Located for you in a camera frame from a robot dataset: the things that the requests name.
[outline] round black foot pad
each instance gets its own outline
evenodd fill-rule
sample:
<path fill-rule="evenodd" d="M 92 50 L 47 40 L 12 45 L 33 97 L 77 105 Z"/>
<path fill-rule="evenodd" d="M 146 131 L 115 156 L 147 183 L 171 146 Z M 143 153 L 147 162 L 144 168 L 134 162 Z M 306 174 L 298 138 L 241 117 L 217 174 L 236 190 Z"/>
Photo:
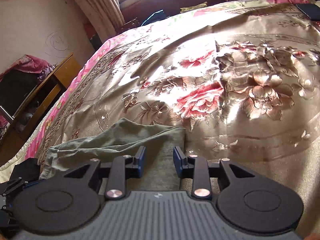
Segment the round black foot pad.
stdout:
<path fill-rule="evenodd" d="M 71 178 L 48 180 L 27 188 L 13 201 L 13 215 L 27 231 L 56 235 L 72 231 L 99 210 L 95 191 Z"/>
<path fill-rule="evenodd" d="M 233 225 L 259 234 L 295 228 L 303 212 L 293 190 L 267 178 L 239 179 L 220 193 L 217 207 Z"/>

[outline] bed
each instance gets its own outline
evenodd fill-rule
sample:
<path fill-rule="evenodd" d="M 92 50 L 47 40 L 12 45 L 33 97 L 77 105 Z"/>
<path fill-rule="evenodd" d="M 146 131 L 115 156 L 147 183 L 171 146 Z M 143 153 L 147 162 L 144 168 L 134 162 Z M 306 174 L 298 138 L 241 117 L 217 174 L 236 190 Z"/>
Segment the bed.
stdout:
<path fill-rule="evenodd" d="M 106 41 L 23 148 L 1 167 L 94 136 L 125 117 L 182 125 L 185 151 L 229 157 L 292 189 L 320 229 L 320 32 L 293 3 L 243 0 L 176 15 Z M 183 188 L 190 187 L 184 181 Z"/>

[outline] black phone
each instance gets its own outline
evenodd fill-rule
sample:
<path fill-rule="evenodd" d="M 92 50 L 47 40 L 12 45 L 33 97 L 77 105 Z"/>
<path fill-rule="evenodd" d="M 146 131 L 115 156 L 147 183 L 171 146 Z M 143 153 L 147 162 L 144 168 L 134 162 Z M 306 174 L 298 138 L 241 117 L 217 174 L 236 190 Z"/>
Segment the black phone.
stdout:
<path fill-rule="evenodd" d="M 311 21 L 320 21 L 320 7 L 313 3 L 299 3 L 295 6 L 307 15 Z"/>

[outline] red flower pattern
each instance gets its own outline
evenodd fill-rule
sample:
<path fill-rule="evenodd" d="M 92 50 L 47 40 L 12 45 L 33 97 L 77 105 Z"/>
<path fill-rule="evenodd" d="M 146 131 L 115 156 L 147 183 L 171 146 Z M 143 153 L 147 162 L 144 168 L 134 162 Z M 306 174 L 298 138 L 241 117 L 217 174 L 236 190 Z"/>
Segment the red flower pattern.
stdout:
<path fill-rule="evenodd" d="M 204 84 L 179 98 L 174 111 L 182 118 L 202 119 L 220 108 L 219 99 L 223 91 L 218 82 Z"/>
<path fill-rule="evenodd" d="M 150 86 L 150 82 L 144 82 L 141 89 L 145 89 L 145 88 L 148 88 Z"/>
<path fill-rule="evenodd" d="M 205 9 L 196 10 L 193 17 L 197 17 L 200 15 L 204 15 L 204 14 L 208 14 L 208 13 L 212 13 L 212 12 L 222 11 L 222 10 L 224 10 L 224 8 L 222 8 L 222 7 L 218 7 L 218 8 L 207 7 Z"/>
<path fill-rule="evenodd" d="M 179 63 L 184 68 L 200 66 L 201 64 L 206 62 L 206 60 L 210 57 L 210 55 L 213 52 L 214 52 L 214 50 L 210 50 L 205 55 L 197 57 L 197 58 L 188 57 L 186 59 L 181 60 Z"/>
<path fill-rule="evenodd" d="M 305 57 L 306 56 L 306 52 L 299 50 L 299 51 L 295 51 L 292 53 L 292 55 L 294 55 L 295 57 Z"/>
<path fill-rule="evenodd" d="M 255 46 L 254 44 L 248 42 L 240 43 L 238 41 L 234 41 L 233 45 L 230 46 L 230 49 L 236 49 L 239 51 L 257 51 L 260 47 Z"/>

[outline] white wall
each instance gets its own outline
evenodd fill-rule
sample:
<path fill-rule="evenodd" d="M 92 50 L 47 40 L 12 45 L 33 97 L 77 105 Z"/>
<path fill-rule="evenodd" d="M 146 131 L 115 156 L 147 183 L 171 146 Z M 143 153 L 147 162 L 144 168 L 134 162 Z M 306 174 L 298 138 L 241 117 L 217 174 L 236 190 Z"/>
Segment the white wall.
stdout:
<path fill-rule="evenodd" d="M 0 0 L 0 73 L 23 54 L 59 63 L 73 52 L 80 65 L 94 49 L 74 0 Z"/>

